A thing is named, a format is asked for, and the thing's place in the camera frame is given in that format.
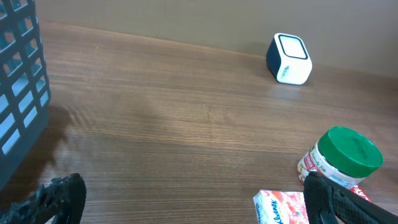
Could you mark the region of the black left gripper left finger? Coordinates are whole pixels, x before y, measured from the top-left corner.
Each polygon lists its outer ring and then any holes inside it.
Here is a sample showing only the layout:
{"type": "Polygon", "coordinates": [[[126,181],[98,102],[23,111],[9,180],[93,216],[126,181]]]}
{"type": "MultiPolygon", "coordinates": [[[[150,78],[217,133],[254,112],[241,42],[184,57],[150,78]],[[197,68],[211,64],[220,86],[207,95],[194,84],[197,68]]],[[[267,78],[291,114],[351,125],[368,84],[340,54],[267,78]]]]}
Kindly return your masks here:
{"type": "Polygon", "coordinates": [[[1,212],[1,224],[79,224],[86,202],[86,185],[78,173],[54,178],[41,185],[33,195],[21,202],[11,203],[9,210],[1,212]]]}

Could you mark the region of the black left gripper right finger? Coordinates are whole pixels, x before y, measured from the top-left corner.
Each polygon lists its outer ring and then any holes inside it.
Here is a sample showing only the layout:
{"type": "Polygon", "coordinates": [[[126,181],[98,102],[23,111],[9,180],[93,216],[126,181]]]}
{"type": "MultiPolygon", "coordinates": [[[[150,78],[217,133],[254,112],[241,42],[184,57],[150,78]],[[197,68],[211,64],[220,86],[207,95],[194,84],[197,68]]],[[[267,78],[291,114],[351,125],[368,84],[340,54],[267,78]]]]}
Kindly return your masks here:
{"type": "Polygon", "coordinates": [[[318,172],[304,180],[303,196],[310,224],[397,223],[397,216],[356,195],[318,172]]]}

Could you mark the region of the red coffee stick sachet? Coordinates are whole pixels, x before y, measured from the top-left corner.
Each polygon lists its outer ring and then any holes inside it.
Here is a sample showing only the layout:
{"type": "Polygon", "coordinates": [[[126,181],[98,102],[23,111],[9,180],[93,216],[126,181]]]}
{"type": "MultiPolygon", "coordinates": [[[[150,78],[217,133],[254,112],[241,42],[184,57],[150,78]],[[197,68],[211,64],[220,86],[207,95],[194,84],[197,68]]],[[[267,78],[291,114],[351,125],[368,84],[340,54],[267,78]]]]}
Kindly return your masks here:
{"type": "Polygon", "coordinates": [[[350,191],[352,191],[354,194],[360,196],[361,198],[367,200],[368,202],[372,202],[372,200],[368,197],[367,194],[365,194],[365,192],[359,185],[352,186],[352,188],[350,188],[350,191]]]}

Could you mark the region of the green lid jar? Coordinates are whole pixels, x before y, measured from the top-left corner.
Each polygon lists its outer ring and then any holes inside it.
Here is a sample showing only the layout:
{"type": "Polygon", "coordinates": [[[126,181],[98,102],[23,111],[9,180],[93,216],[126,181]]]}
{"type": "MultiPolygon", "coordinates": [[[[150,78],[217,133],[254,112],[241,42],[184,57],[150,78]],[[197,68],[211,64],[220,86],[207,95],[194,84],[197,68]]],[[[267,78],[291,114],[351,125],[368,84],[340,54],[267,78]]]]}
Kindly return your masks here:
{"type": "Polygon", "coordinates": [[[298,178],[303,182],[314,171],[350,190],[383,163],[382,153],[366,136],[334,126],[298,162],[298,178]]]}

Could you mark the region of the red white small box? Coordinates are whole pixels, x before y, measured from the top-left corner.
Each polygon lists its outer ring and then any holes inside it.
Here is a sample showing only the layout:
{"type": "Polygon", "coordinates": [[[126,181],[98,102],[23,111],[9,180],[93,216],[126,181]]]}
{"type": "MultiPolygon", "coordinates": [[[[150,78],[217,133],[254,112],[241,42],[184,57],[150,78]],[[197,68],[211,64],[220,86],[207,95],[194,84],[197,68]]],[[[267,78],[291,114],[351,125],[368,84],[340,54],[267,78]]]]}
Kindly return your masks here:
{"type": "Polygon", "coordinates": [[[258,224],[309,224],[302,192],[260,190],[253,201],[258,224]]]}

